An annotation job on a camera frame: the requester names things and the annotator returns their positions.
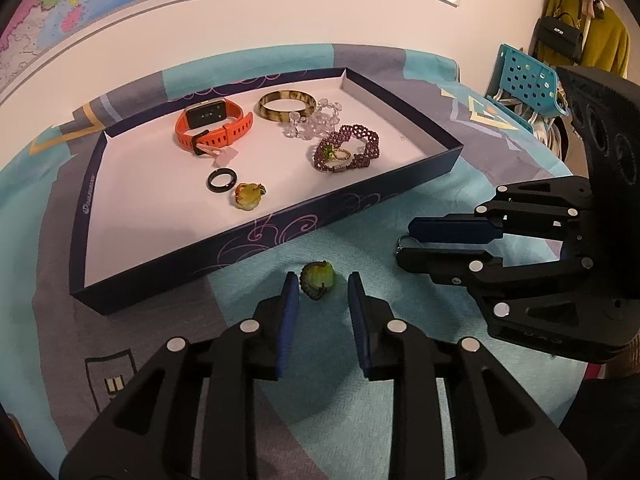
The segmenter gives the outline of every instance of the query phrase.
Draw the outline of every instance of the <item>bed sheet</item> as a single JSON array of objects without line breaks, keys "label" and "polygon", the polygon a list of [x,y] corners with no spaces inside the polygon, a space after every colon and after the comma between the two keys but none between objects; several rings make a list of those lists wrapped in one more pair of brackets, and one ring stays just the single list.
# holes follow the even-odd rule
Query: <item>bed sheet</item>
[{"label": "bed sheet", "polygon": [[[309,232],[209,276],[103,317],[68,294],[68,252],[79,187],[97,134],[162,100],[278,72],[348,66],[418,108],[464,145],[436,180]],[[80,434],[109,402],[104,380],[128,380],[175,335],[220,334],[279,293],[288,270],[328,260],[337,286],[301,300],[289,365],[256,391],[260,478],[386,478],[392,385],[367,383],[358,368],[346,277],[358,270],[368,294],[396,316],[448,341],[474,336],[559,424],[585,365],[492,340],[462,288],[402,272],[396,240],[415,216],[472,212],[495,187],[570,174],[545,146],[458,81],[453,60],[378,46],[313,44],[212,56],[150,75],[84,105],[44,131],[0,173],[0,401],[55,476]],[[261,232],[260,236],[275,236]],[[559,246],[507,235],[489,245],[507,265],[556,259]],[[446,445],[452,472],[451,445]]]}]

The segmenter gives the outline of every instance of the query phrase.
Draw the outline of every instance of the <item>smartwatch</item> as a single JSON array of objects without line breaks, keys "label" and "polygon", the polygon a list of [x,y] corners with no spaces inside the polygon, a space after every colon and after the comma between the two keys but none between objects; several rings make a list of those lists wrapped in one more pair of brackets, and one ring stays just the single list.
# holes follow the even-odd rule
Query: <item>smartwatch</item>
[{"label": "smartwatch", "polygon": [[[188,134],[190,130],[203,128],[228,117],[233,117],[235,121],[213,131],[204,130],[199,134]],[[198,144],[224,148],[242,137],[253,125],[254,114],[249,112],[245,115],[235,102],[228,99],[210,99],[184,109],[175,123],[175,137],[182,149],[196,155],[205,155],[206,152],[198,148]]]}]

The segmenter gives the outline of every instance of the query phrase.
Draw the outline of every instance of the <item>orange watch strap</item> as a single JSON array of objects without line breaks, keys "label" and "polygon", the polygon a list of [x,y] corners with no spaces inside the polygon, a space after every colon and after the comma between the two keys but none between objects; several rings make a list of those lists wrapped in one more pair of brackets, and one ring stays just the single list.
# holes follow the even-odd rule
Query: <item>orange watch strap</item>
[{"label": "orange watch strap", "polygon": [[[197,142],[199,144],[206,144],[214,148],[224,148],[242,137],[254,125],[254,114],[252,112],[244,115],[242,108],[235,102],[228,99],[224,101],[227,116],[235,117],[236,120],[232,123],[224,124],[221,128],[217,128],[212,132],[198,136]],[[186,111],[184,110],[175,123],[175,137],[182,149],[193,152],[193,135],[187,135],[189,130],[189,123],[187,121]]]}]

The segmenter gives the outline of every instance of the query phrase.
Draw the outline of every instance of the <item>bangle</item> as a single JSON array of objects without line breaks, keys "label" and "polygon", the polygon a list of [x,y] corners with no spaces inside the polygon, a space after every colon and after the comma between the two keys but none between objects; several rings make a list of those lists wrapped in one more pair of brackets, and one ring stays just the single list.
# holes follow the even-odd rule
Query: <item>bangle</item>
[{"label": "bangle", "polygon": [[[364,151],[362,153],[355,153],[353,160],[349,164],[328,166],[326,164],[328,160],[346,160],[349,158],[348,156],[337,156],[337,153],[349,153],[347,150],[341,148],[341,146],[351,139],[351,136],[366,142]],[[330,133],[328,137],[320,141],[314,153],[314,168],[318,171],[331,171],[332,173],[366,168],[372,158],[378,158],[380,156],[379,140],[380,138],[376,132],[367,130],[361,124],[344,124],[338,132]]]},{"label": "bangle", "polygon": [[[213,179],[220,175],[229,175],[231,176],[231,181],[224,186],[214,186]],[[233,189],[233,186],[236,185],[238,181],[238,175],[231,168],[220,168],[219,170],[214,171],[207,177],[207,189],[209,191],[213,191],[214,193],[224,193],[225,191],[229,191]]]},{"label": "bangle", "polygon": [[290,112],[279,112],[265,107],[265,104],[281,99],[293,99],[302,101],[306,106],[300,110],[296,110],[301,117],[309,117],[316,110],[316,100],[309,94],[299,92],[298,90],[278,90],[276,92],[263,95],[258,101],[258,115],[268,121],[276,123],[288,123]]}]

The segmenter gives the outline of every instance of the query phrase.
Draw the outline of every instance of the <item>blue fabric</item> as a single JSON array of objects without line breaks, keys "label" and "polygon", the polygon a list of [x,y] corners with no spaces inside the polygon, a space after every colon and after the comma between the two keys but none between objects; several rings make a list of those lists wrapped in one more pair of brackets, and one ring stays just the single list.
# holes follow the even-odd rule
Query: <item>blue fabric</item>
[{"label": "blue fabric", "polygon": [[[375,49],[379,55],[383,48]],[[162,79],[167,97],[174,99],[270,73],[330,68],[338,62],[334,61],[334,50],[338,51],[337,46],[315,44],[222,54],[165,70]],[[480,138],[479,146],[485,142],[483,135],[486,142],[500,142],[494,146],[513,153],[509,162],[512,173],[528,175],[542,168],[556,176],[568,174],[566,167],[528,132],[497,132],[471,122],[468,113],[464,114],[469,96],[481,107],[488,102],[455,81],[455,62],[416,51],[393,51],[393,59],[404,63],[401,86],[408,84],[406,80],[428,81],[460,101],[416,94],[416,100],[426,101],[425,106],[431,107],[427,112],[434,120],[455,118],[457,122],[450,124],[460,132],[466,128],[467,136],[479,136],[467,137]],[[431,89],[440,97],[438,88]],[[59,128],[50,128],[38,142],[59,135]],[[405,273],[395,265],[396,240],[406,232],[413,217],[471,212],[479,202],[494,195],[493,179],[502,173],[493,174],[484,168],[503,165],[503,157],[489,149],[483,153],[486,160],[481,160],[478,151],[473,148],[468,155],[463,152],[468,160],[460,158],[448,175],[208,277],[225,321],[231,324],[250,316],[258,300],[279,294],[288,270],[299,273],[313,260],[326,259],[334,265],[334,290],[319,302],[301,298],[284,377],[260,386],[308,456],[332,480],[382,480],[388,466],[392,385],[367,383],[358,366],[346,298],[346,278],[354,270],[360,272],[368,294],[387,300],[398,317],[416,324],[429,336],[449,341],[477,337],[556,423],[564,417],[577,391],[584,364],[490,339],[476,304],[464,289],[433,285],[429,278]],[[4,227],[0,234],[0,370],[5,377],[0,382],[0,401],[17,415],[36,456],[53,474],[58,471],[65,447],[49,414],[31,298],[36,263],[46,265],[38,262],[43,214],[57,171],[70,158],[65,143],[33,156],[25,149],[0,172],[0,220]],[[556,257],[543,241],[523,237],[506,236],[488,247],[507,265]]]}]

